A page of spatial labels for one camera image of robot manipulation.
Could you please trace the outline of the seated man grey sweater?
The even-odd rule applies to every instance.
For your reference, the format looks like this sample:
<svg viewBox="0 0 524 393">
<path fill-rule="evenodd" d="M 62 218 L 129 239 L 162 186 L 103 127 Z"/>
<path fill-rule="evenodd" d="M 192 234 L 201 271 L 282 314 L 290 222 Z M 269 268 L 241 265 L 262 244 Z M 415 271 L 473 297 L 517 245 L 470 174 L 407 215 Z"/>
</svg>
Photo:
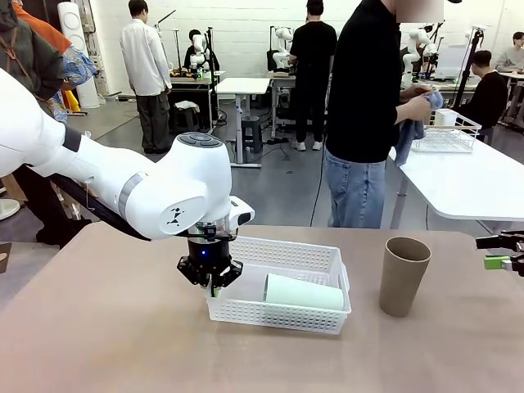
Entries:
<svg viewBox="0 0 524 393">
<path fill-rule="evenodd" d="M 495 63 L 499 73 L 524 73 L 524 32 L 513 35 L 513 45 Z"/>
</svg>

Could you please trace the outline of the light green cup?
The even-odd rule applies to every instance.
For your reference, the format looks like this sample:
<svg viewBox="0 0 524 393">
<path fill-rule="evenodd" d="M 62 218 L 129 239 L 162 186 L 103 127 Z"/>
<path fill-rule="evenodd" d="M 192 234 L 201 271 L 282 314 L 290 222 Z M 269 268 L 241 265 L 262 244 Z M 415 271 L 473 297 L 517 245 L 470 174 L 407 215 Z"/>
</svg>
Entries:
<svg viewBox="0 0 524 393">
<path fill-rule="evenodd" d="M 264 302 L 275 305 L 342 311 L 341 289 L 269 273 L 264 284 Z"/>
</svg>

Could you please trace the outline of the white standing desk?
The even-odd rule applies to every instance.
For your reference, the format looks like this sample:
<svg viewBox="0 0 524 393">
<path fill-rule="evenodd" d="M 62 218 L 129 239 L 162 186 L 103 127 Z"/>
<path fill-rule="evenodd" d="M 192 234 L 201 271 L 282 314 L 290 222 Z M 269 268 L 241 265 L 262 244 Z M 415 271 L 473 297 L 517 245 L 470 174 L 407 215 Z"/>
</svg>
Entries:
<svg viewBox="0 0 524 393">
<path fill-rule="evenodd" d="M 226 78 L 222 80 L 216 86 L 216 92 L 219 95 L 233 95 L 235 98 L 235 152 L 234 162 L 231 163 L 232 168 L 245 168 L 245 169 L 260 169 L 261 164 L 256 163 L 245 163 L 243 154 L 244 147 L 242 141 L 242 101 L 245 101 L 246 113 L 251 113 L 251 104 L 249 103 L 250 96 L 264 95 L 269 86 L 268 78 Z"/>
</svg>

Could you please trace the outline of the white floor fan base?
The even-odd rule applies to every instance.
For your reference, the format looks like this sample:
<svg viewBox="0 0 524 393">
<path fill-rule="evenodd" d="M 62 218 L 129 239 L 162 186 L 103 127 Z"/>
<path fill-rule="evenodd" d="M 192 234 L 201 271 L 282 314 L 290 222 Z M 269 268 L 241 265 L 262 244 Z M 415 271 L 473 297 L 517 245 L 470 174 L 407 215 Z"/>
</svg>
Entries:
<svg viewBox="0 0 524 393">
<path fill-rule="evenodd" d="M 9 219 L 20 210 L 20 203 L 14 199 L 0 199 L 0 221 Z"/>
</svg>

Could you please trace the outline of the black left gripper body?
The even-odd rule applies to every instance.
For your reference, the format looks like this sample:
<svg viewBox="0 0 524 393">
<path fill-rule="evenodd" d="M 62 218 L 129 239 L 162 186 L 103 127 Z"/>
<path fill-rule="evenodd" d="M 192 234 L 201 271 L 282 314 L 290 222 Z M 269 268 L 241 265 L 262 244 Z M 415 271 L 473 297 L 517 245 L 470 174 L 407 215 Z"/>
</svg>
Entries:
<svg viewBox="0 0 524 393">
<path fill-rule="evenodd" d="M 207 287 L 209 274 L 213 279 L 225 270 L 230 270 L 230 284 L 241 276 L 243 263 L 232 258 L 228 241 L 189 239 L 187 245 L 188 255 L 179 260 L 177 269 L 191 284 Z"/>
</svg>

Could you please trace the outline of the brown cup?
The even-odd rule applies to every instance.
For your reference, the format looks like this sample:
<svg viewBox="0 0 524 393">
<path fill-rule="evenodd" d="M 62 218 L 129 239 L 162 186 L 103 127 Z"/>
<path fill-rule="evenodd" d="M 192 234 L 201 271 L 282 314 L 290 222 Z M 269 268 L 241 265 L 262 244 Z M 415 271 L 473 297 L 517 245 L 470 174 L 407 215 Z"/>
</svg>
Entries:
<svg viewBox="0 0 524 393">
<path fill-rule="evenodd" d="M 379 296 L 384 313 L 396 318 L 409 314 L 430 260 L 429 247 L 415 238 L 386 242 Z"/>
</svg>

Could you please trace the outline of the white square container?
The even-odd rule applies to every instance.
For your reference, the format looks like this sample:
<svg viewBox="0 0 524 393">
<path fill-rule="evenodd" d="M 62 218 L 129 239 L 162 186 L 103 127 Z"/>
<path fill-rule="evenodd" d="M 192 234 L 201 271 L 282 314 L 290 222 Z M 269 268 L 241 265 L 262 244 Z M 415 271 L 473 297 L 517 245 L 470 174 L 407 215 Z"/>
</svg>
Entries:
<svg viewBox="0 0 524 393">
<path fill-rule="evenodd" d="M 458 113 L 451 109 L 435 111 L 433 124 L 435 126 L 455 126 Z"/>
</svg>

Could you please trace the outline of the blue towel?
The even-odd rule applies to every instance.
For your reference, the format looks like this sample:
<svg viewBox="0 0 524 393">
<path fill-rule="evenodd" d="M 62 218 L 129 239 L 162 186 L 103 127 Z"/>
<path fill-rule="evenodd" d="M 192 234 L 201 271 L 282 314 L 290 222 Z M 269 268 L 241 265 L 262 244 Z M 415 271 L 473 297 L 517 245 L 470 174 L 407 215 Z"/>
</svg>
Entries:
<svg viewBox="0 0 524 393">
<path fill-rule="evenodd" d="M 429 119 L 430 114 L 443 106 L 443 97 L 438 91 L 432 91 L 423 95 L 429 102 L 431 109 L 420 120 L 403 120 L 400 123 L 399 141 L 395 146 L 395 166 L 401 167 L 407 162 L 411 146 L 414 141 L 426 137 L 425 122 Z"/>
</svg>

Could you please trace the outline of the person in black shirt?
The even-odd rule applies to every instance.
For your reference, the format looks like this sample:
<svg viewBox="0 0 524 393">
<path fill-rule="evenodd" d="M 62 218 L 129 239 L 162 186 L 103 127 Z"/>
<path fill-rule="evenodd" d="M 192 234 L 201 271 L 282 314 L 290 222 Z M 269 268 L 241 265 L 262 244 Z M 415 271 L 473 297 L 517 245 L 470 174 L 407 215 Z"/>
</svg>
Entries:
<svg viewBox="0 0 524 393">
<path fill-rule="evenodd" d="M 436 14 L 432 0 L 361 0 L 338 39 L 327 105 L 324 177 L 333 228 L 380 228 L 386 161 L 399 140 L 400 26 Z"/>
</svg>

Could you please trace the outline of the white perforated plastic basket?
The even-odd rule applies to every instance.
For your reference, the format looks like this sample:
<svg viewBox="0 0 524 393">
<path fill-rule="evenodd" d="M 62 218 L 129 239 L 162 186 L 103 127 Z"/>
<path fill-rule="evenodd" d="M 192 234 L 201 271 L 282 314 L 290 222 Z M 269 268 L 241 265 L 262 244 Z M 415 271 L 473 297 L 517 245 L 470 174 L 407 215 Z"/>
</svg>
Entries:
<svg viewBox="0 0 524 393">
<path fill-rule="evenodd" d="M 350 282 L 341 252 L 333 246 L 239 237 L 230 248 L 243 263 L 240 278 L 206 297 L 210 318 L 226 323 L 337 335 L 351 312 Z M 335 311 L 264 302 L 269 273 L 342 290 L 344 309 Z"/>
</svg>

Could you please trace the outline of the mannequin with grey vest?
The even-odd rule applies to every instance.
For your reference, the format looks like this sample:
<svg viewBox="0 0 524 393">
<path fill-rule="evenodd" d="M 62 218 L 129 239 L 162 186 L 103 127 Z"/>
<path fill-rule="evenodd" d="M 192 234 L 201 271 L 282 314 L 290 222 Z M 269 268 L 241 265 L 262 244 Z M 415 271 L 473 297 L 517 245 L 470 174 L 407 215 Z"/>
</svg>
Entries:
<svg viewBox="0 0 524 393">
<path fill-rule="evenodd" d="M 43 224 L 38 241 L 59 247 L 79 229 L 50 178 L 76 178 L 75 158 L 92 144 L 43 109 L 63 82 L 60 53 L 18 19 L 12 0 L 0 0 L 0 177 L 14 176 L 29 210 Z"/>
</svg>

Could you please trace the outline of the dark stool with white cloth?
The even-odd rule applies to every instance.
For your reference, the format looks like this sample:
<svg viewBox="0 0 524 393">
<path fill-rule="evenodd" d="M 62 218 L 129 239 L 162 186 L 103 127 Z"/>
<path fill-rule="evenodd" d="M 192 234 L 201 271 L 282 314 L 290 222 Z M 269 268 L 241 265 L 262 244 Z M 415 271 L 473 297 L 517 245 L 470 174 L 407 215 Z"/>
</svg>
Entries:
<svg viewBox="0 0 524 393">
<path fill-rule="evenodd" d="M 176 102 L 174 114 L 177 133 L 196 132 L 201 129 L 200 107 L 195 102 Z"/>
</svg>

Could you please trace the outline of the mannequin with orange jacket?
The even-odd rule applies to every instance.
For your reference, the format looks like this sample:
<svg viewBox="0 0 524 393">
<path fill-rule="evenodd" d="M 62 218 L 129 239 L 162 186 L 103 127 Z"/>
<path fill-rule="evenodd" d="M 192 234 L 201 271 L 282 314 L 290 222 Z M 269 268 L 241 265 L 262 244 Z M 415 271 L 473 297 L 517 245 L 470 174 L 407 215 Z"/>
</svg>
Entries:
<svg viewBox="0 0 524 393">
<path fill-rule="evenodd" d="M 12 3 L 17 17 L 26 22 L 34 32 L 50 43 L 60 54 L 64 54 L 72 46 L 72 42 L 63 33 L 24 11 L 16 0 L 13 0 Z"/>
</svg>

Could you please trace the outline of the standing man in black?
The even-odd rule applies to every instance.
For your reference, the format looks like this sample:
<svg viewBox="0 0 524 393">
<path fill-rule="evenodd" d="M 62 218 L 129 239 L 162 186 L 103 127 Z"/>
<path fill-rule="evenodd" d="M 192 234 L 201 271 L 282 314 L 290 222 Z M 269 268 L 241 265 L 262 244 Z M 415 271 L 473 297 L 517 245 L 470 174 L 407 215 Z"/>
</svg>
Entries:
<svg viewBox="0 0 524 393">
<path fill-rule="evenodd" d="M 313 149 L 323 147 L 324 113 L 329 75 L 337 45 L 337 33 L 321 21 L 323 0 L 308 0 L 307 17 L 292 40 L 290 62 L 296 66 L 296 141 L 294 148 L 305 151 L 306 132 L 312 123 Z"/>
</svg>

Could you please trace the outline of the black tripod stand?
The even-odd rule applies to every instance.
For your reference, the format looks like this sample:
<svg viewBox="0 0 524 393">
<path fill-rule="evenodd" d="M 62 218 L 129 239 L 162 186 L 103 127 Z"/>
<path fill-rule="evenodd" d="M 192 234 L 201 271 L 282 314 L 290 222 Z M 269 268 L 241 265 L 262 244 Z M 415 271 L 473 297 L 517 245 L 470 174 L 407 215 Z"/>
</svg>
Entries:
<svg viewBox="0 0 524 393">
<path fill-rule="evenodd" d="M 451 108 L 456 110 L 463 99 L 465 92 L 466 83 L 470 76 L 470 70 L 473 63 L 473 56 L 477 50 L 477 46 L 482 44 L 484 41 L 486 27 L 484 26 L 473 26 L 469 37 L 467 51 L 465 53 L 463 64 L 461 65 L 461 75 L 457 81 L 457 87 L 455 89 L 453 98 L 451 99 Z"/>
</svg>

